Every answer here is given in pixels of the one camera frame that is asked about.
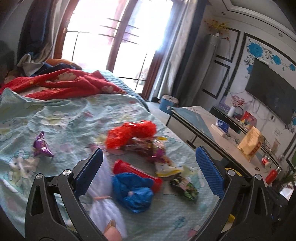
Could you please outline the left hand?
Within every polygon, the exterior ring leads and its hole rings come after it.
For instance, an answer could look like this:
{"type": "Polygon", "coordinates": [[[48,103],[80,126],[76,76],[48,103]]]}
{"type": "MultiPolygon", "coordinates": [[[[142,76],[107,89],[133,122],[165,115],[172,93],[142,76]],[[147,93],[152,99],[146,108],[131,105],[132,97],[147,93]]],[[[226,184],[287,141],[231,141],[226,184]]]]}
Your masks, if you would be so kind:
{"type": "Polygon", "coordinates": [[[116,222],[112,219],[106,226],[103,235],[108,241],[122,241],[122,236],[119,230],[116,228],[116,222]]]}

